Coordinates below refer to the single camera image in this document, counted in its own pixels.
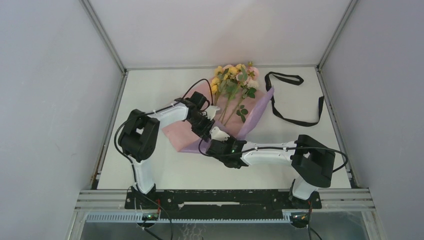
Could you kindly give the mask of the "yellow fake flower stem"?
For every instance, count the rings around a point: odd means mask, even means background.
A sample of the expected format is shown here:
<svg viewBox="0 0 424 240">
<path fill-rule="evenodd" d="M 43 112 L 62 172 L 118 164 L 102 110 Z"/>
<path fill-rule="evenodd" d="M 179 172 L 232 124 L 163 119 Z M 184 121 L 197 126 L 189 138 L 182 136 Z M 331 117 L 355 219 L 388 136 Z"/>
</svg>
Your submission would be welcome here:
<svg viewBox="0 0 424 240">
<path fill-rule="evenodd" d="M 214 96 L 213 104 L 216 105 L 216 106 L 218 105 L 218 101 L 220 99 L 224 99 L 224 100 L 227 101 L 227 98 L 226 97 L 220 96 L 220 93 L 219 93 L 219 90 L 218 90 L 219 84 L 221 82 L 221 80 L 220 80 L 220 73 L 222 72 L 223 67 L 224 66 L 218 66 L 214 70 L 214 77 L 211 79 L 211 83 L 210 83 L 210 87 L 211 87 L 211 90 L 212 90 L 212 95 Z"/>
</svg>

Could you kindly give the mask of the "white fake flower stem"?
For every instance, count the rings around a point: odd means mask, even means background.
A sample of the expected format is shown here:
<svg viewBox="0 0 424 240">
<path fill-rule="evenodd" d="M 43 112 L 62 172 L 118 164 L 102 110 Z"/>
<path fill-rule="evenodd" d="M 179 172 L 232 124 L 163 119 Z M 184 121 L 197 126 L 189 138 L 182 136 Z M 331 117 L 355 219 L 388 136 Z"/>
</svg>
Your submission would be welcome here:
<svg viewBox="0 0 424 240">
<path fill-rule="evenodd" d="M 237 101 L 228 117 L 225 118 L 225 115 L 222 114 L 221 120 L 224 126 L 229 123 L 233 115 L 238 116 L 242 123 L 246 122 L 249 110 L 246 107 L 245 100 L 256 99 L 258 88 L 259 83 L 250 77 L 248 77 L 247 80 L 239 81 L 234 87 L 230 88 L 226 108 L 228 109 L 232 100 Z"/>
</svg>

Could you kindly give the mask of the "pink bud fake flower stem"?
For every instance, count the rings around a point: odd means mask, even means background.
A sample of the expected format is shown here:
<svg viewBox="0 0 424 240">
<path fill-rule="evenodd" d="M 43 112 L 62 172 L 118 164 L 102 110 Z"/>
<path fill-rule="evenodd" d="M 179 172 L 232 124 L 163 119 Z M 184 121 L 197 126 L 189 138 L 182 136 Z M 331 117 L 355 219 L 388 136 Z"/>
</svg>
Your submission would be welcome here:
<svg viewBox="0 0 424 240">
<path fill-rule="evenodd" d="M 243 95 L 248 95 L 250 93 L 255 93 L 259 89 L 259 70 L 253 66 L 252 62 L 249 62 L 247 65 L 238 64 L 236 66 L 238 73 L 236 75 L 237 84 L 241 88 Z"/>
</svg>

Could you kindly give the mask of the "black ribbon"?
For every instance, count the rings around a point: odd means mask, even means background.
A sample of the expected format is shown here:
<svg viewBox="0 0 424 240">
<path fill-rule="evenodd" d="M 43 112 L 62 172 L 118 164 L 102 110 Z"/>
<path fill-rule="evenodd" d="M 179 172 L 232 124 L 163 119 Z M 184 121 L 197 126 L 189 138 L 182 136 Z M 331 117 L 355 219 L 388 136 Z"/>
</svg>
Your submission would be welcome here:
<svg viewBox="0 0 424 240">
<path fill-rule="evenodd" d="M 304 78 L 297 74 L 285 74 L 285 73 L 276 72 L 276 71 L 269 71 L 263 78 L 265 82 L 265 89 L 267 91 L 270 91 L 274 87 L 274 85 L 272 84 L 271 78 L 274 78 L 282 83 L 286 83 L 293 86 L 301 86 L 305 82 Z M 291 100 L 288 101 L 287 105 L 289 107 L 299 108 L 301 106 L 300 104 L 302 103 L 301 97 L 294 96 L 294 95 L 290 95 L 290 97 L 291 97 Z M 317 120 L 315 121 L 304 121 L 304 120 L 285 117 L 277 108 L 277 100 L 275 98 L 274 93 L 271 95 L 270 102 L 271 102 L 272 113 L 274 116 L 288 123 L 305 127 L 305 128 L 310 128 L 310 127 L 318 125 L 319 122 L 321 121 L 323 109 L 324 109 L 325 96 L 322 95 L 317 99 L 317 104 L 316 104 L 317 108 L 315 111 Z"/>
</svg>

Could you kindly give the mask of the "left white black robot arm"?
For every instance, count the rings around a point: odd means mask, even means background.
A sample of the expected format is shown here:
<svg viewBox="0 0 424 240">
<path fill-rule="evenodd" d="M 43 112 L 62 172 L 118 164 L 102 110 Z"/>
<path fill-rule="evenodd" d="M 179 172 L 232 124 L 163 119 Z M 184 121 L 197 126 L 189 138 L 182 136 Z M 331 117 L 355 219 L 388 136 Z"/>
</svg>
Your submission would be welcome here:
<svg viewBox="0 0 424 240">
<path fill-rule="evenodd" d="M 139 193 L 137 202 L 149 209 L 156 203 L 156 185 L 151 173 L 149 158 L 154 153 L 158 133 L 162 128 L 176 122 L 188 122 L 191 132 L 208 142 L 215 124 L 215 115 L 220 110 L 202 93 L 184 94 L 169 105 L 150 112 L 134 109 L 116 130 L 113 137 L 115 149 L 125 157 L 133 172 L 133 188 Z"/>
</svg>

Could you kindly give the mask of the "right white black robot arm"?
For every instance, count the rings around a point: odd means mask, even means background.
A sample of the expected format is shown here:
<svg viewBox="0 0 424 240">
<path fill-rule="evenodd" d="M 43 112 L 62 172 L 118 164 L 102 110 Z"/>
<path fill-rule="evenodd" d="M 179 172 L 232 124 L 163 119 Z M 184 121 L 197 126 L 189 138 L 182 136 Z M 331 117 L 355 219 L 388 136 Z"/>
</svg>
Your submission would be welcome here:
<svg viewBox="0 0 424 240">
<path fill-rule="evenodd" d="M 329 148 L 305 134 L 294 141 L 269 144 L 234 137 L 212 139 L 209 147 L 200 153 L 234 169 L 262 164 L 291 167 L 298 174 L 289 194 L 289 203 L 295 208 L 307 204 L 318 189 L 329 188 L 333 173 L 344 168 L 349 161 L 344 152 Z"/>
</svg>

